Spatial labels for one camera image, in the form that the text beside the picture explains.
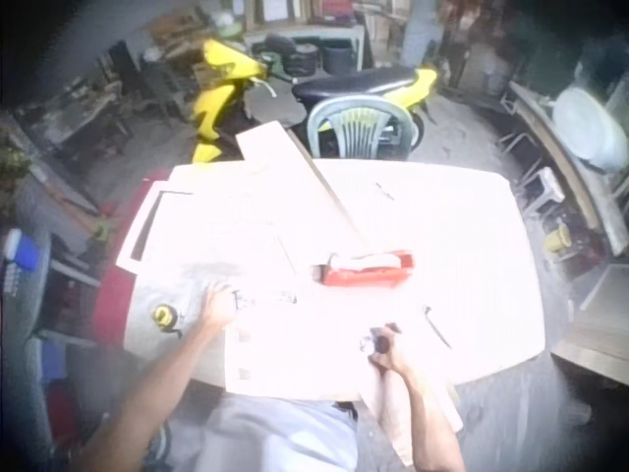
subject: hand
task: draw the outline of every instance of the hand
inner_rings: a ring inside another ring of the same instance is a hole
[[[199,323],[210,330],[220,331],[236,319],[234,289],[225,282],[207,287],[205,301],[200,311]]]
[[[377,327],[373,334],[386,338],[388,350],[384,354],[373,353],[370,356],[372,362],[399,374],[405,380],[416,373],[421,353],[414,349],[412,341],[402,334],[395,324]]]

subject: tape measure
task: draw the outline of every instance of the tape measure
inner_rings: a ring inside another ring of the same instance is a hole
[[[160,331],[176,332],[181,337],[181,331],[179,329],[175,329],[179,316],[177,315],[177,310],[173,307],[161,304],[155,308],[151,317],[157,324]]]

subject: scooter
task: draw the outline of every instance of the scooter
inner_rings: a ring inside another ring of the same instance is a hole
[[[291,39],[269,35],[265,46],[273,52],[286,53],[294,44]],[[251,86],[266,87],[272,96],[275,90],[266,81],[274,77],[293,85],[292,93],[307,111],[307,116],[317,103],[336,96],[353,93],[377,94],[407,108],[413,118],[416,148],[424,136],[424,121],[414,109],[420,105],[428,114],[424,99],[430,94],[437,74],[432,69],[413,69],[404,66],[368,69],[341,77],[315,79],[298,84],[295,78],[277,74],[271,70],[272,58],[264,53],[249,55],[237,43],[225,43],[212,38],[203,45],[203,57],[220,79],[208,90],[203,91],[194,106],[193,120],[198,129],[199,142],[193,162],[232,160],[240,152],[235,136],[259,124],[246,110],[244,93]],[[293,126],[297,137],[308,147],[306,121]],[[335,138],[329,124],[319,129],[328,136],[322,148],[332,149]],[[387,124],[380,144],[395,146],[397,136],[395,123]]]

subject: red object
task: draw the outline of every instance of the red object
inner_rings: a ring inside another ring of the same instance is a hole
[[[354,14],[352,0],[322,0],[321,12],[325,17],[349,17]]]
[[[400,259],[400,267],[369,267],[362,270],[334,268],[323,269],[322,283],[328,287],[396,287],[413,273],[415,261],[409,251],[393,251]]]
[[[90,337],[104,344],[122,345],[125,339],[127,315],[136,276],[116,265],[118,253],[146,194],[153,182],[168,180],[169,169],[156,169],[146,177],[131,201],[121,209],[121,220],[116,236],[107,252],[108,266],[100,280],[94,313],[91,317]]]
[[[51,383],[46,392],[50,432],[55,444],[72,443],[78,438],[75,410],[64,382]]]

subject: blue container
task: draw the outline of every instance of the blue container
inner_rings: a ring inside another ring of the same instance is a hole
[[[21,229],[12,228],[5,241],[4,257],[24,270],[33,271],[37,267],[39,249]]]

